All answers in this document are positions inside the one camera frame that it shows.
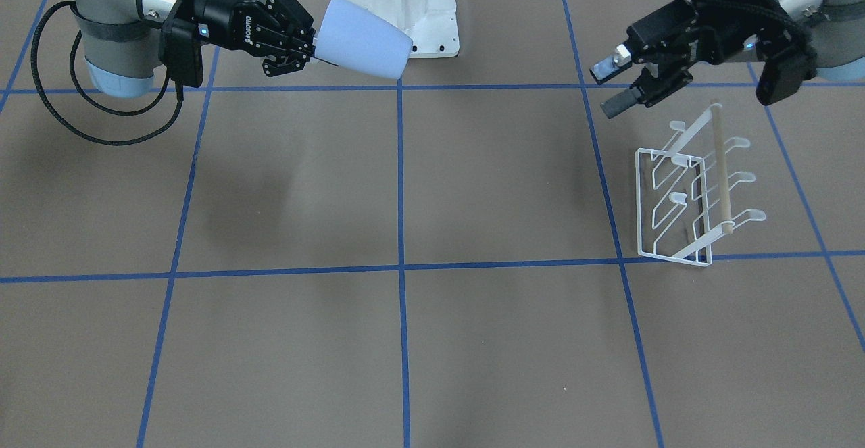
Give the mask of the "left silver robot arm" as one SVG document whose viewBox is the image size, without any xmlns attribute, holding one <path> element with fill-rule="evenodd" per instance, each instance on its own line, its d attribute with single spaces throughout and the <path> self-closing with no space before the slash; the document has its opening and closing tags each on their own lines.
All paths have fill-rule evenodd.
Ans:
<svg viewBox="0 0 865 448">
<path fill-rule="evenodd" d="M 591 73 L 605 84 L 642 66 L 636 81 L 602 104 L 614 118 L 686 87 L 695 64 L 760 62 L 755 97 L 770 106 L 814 78 L 863 79 L 863 30 L 863 0 L 674 0 L 628 26 L 625 41 Z"/>
</svg>

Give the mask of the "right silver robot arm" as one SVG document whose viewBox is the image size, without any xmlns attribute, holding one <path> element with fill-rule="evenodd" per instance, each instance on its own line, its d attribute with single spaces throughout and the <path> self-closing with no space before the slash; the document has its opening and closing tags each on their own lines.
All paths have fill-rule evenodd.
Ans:
<svg viewBox="0 0 865 448">
<path fill-rule="evenodd" d="M 151 90 L 163 66 L 181 86 L 203 84 L 203 45 L 244 51 L 278 76 L 314 57 L 314 20 L 298 0 L 71 0 L 97 89 L 117 98 Z"/>
</svg>

